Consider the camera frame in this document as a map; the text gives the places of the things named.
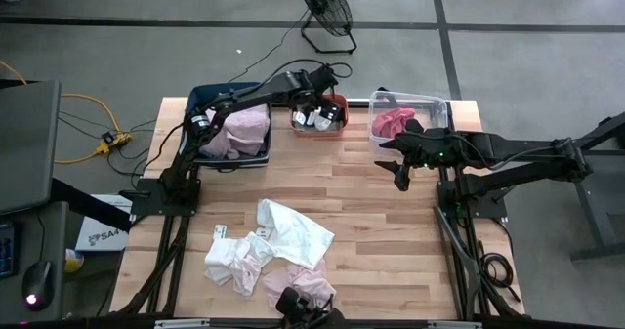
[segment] concrete floor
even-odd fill
[[[355,21],[436,22],[433,0],[348,0]],[[448,22],[625,24],[625,0],[443,0]],[[295,21],[301,0],[23,0],[2,16],[209,21]],[[0,25],[0,58],[32,80],[58,79],[66,92],[99,97],[129,128],[156,116],[160,99],[224,82],[279,42],[284,28]],[[484,129],[507,138],[579,136],[625,108],[625,34],[450,32],[462,99],[477,100]],[[322,30],[320,44],[337,45]],[[356,29],[352,56],[317,56],[298,32],[244,80],[263,78],[296,58],[349,62],[354,76],[338,91],[367,97],[380,86],[450,99],[436,30]],[[0,76],[10,77],[4,70]],[[62,109],[106,123],[92,103]],[[97,127],[75,122],[98,135]],[[128,154],[147,147],[138,133]],[[96,140],[60,125],[57,157],[90,153]],[[130,170],[133,162],[114,157]],[[55,175],[88,192],[130,187],[103,158],[56,166]],[[519,283],[527,312],[540,319],[625,325],[625,258],[572,264],[592,239],[572,185],[524,185],[507,198]],[[114,267],[114,257],[98,267]],[[110,277],[72,285],[68,310],[93,315]]]

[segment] blue bin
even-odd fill
[[[230,90],[241,90],[253,86],[257,86],[257,82],[229,83],[229,84],[213,84],[195,87],[188,96],[186,112],[189,113],[195,107],[202,107],[209,103],[220,93],[226,93]],[[256,156],[241,153],[238,159],[215,159],[209,158],[202,153],[197,153],[195,164],[218,169],[219,171],[231,171],[238,168],[254,168],[264,167],[270,161],[271,147],[271,106],[268,104],[270,128],[265,135],[265,144]]]

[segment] wooden tabletop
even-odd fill
[[[182,121],[186,103],[187,98],[163,99],[149,159]],[[481,131],[476,102],[451,105],[458,130]],[[228,174],[200,169],[200,207],[190,223],[176,316],[279,317],[267,303],[262,279],[253,296],[244,297],[232,290],[231,282],[220,287],[203,275],[214,226],[226,225],[227,237],[244,237],[257,228],[258,201],[269,198],[336,234],[325,255],[326,277],[338,292],[335,307],[346,318],[456,318],[433,212],[438,171],[414,169],[410,190],[398,191],[393,175],[373,164],[391,152],[368,142],[367,122],[367,109],[350,109],[350,123],[341,138],[299,138],[290,128],[287,112],[274,109],[269,166]],[[177,132],[146,176],[158,177],[169,166],[179,142]],[[162,217],[149,217],[131,230],[111,310],[126,305],[151,273],[162,224]],[[486,252],[501,253],[513,262],[507,236],[499,226],[477,220],[476,232]],[[284,260],[273,260],[263,274],[285,265]],[[169,270],[161,306],[168,283]],[[501,293],[522,311],[522,304],[515,303],[507,291]]]

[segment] pink clothing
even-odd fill
[[[295,289],[300,296],[314,301],[317,306],[323,306],[330,296],[336,297],[336,290],[325,279],[324,273],[325,261],[321,260],[314,270],[289,265],[265,275],[263,282],[270,307],[275,307],[287,286]]]
[[[270,128],[268,111],[267,106],[262,104],[231,114],[219,134],[203,146],[200,152],[228,159],[237,159],[239,152],[257,155]],[[209,120],[213,120],[215,112],[208,109],[206,115]]]
[[[394,139],[395,135],[403,133],[406,121],[414,119],[415,110],[412,108],[398,108],[378,115],[373,121],[371,131],[379,138]]]

